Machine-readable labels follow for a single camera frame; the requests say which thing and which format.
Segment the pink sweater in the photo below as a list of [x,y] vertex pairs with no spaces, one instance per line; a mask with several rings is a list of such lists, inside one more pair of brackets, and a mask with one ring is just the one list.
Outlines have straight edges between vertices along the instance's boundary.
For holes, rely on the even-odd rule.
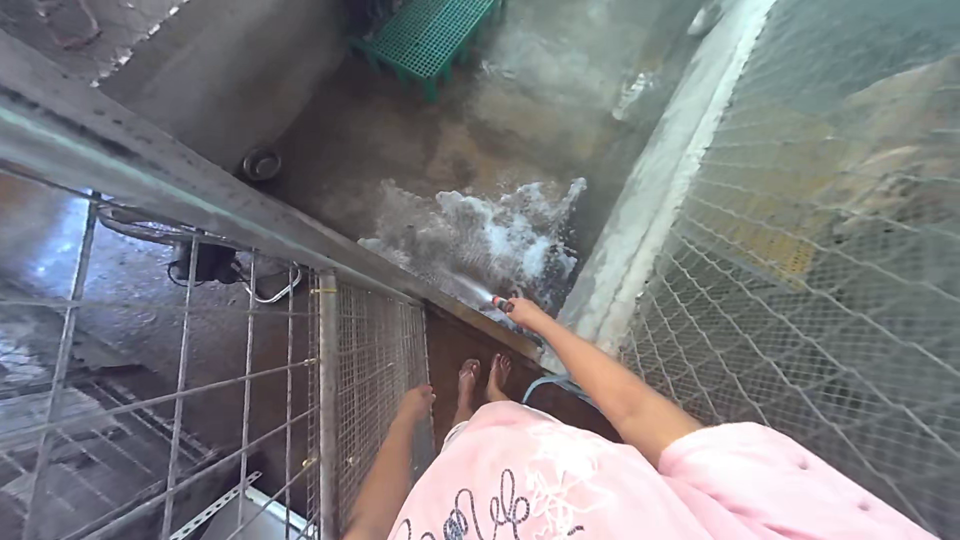
[[933,536],[786,435],[757,424],[695,431],[663,452],[658,471],[631,446],[497,402],[451,433],[390,538]]

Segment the wire mesh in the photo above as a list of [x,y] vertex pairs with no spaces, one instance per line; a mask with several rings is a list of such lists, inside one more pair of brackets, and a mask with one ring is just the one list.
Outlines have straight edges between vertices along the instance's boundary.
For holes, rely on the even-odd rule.
[[960,5],[779,0],[621,361],[960,538]]
[[[325,286],[318,294],[335,295],[336,459],[331,468],[334,519],[344,524],[403,394],[429,382],[423,310],[342,280],[335,292]],[[414,481],[433,459],[432,433],[429,420],[416,427]]]
[[[178,282],[166,261],[183,252],[103,223],[116,201],[11,170],[0,173],[0,191],[7,535],[167,538],[224,485],[242,491],[255,458],[261,489],[273,495],[231,517],[230,537],[277,500],[287,506],[288,537],[318,537],[305,496],[317,467],[304,459],[306,425],[318,412],[305,334],[318,314],[303,310],[305,290],[263,300],[284,287],[299,292],[306,269],[247,248],[231,263],[237,282],[204,283],[198,266],[210,260],[198,247],[237,244],[122,208],[125,225],[189,246],[188,277]],[[291,526],[292,511],[307,516],[305,527]]]

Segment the hose nozzle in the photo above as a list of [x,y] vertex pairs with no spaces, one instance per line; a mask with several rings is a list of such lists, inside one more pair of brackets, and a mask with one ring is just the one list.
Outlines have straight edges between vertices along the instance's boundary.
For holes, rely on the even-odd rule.
[[502,296],[494,295],[492,301],[493,301],[493,305],[496,306],[497,309],[503,311],[504,313],[509,314],[511,311],[514,310],[514,305],[511,304],[509,301],[507,301],[506,298],[503,298]]

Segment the green plastic pallet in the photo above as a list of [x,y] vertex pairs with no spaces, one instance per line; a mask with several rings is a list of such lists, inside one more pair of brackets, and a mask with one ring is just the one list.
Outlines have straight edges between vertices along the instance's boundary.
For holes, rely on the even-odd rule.
[[480,23],[504,0],[413,0],[397,12],[371,39],[350,44],[367,56],[374,71],[391,66],[402,82],[415,79],[427,101],[437,100],[437,79],[450,80],[456,57],[467,60],[469,42]]

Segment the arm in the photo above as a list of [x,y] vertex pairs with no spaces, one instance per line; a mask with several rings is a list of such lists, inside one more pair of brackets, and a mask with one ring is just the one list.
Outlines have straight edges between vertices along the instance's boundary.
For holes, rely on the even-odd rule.
[[403,396],[396,418],[353,504],[344,540],[385,540],[410,493],[410,459],[414,425],[433,403],[433,389],[424,384]]
[[546,339],[623,440],[654,467],[670,443],[702,427],[633,372],[564,328],[533,302],[513,298],[510,303],[514,305],[510,318]]

